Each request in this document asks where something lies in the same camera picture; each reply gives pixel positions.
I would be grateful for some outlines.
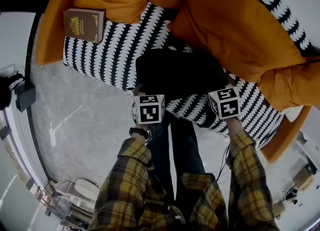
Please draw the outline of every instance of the sofa armrest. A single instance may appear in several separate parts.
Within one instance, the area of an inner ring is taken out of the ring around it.
[[[35,62],[46,65],[63,60],[65,29],[63,11],[72,8],[74,0],[50,0],[41,22],[36,42]]]
[[[311,106],[304,106],[299,116],[293,122],[290,122],[286,116],[283,118],[273,139],[261,149],[261,152],[270,164],[278,160],[290,146],[307,119],[310,109]]]

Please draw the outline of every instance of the jeans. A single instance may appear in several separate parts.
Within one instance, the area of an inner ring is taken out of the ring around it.
[[[174,200],[174,189],[170,173],[168,134],[168,126],[170,124],[173,159],[177,176],[176,200]],[[177,206],[182,211],[184,218],[188,220],[197,202],[198,195],[184,187],[181,177],[183,173],[205,173],[193,124],[184,119],[177,119],[166,112],[162,122],[152,132],[152,139],[146,146],[151,151],[154,173],[167,193],[165,201]]]

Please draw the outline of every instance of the plaid shirt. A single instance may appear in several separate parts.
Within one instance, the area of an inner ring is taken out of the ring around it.
[[[177,207],[164,203],[166,192],[152,175],[151,152],[141,136],[132,136],[123,142],[102,185],[89,230],[278,230],[265,170],[255,141],[244,131],[231,138],[227,159],[231,169],[229,220],[215,177],[185,173],[184,186],[199,192],[188,224]]]

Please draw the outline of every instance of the black and white cube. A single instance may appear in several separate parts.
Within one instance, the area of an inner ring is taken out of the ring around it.
[[[210,106],[220,118],[226,119],[240,115],[240,97],[237,87],[209,92]]]
[[[161,123],[165,113],[165,95],[134,96],[138,124]]]

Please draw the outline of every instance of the person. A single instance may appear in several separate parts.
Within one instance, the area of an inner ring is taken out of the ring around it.
[[[260,230],[276,231],[272,198],[255,141],[237,118],[226,119],[231,169],[228,217],[212,173],[206,173],[193,124],[166,112],[157,129],[130,129],[101,187],[90,231]],[[170,173],[171,126],[176,199]]]

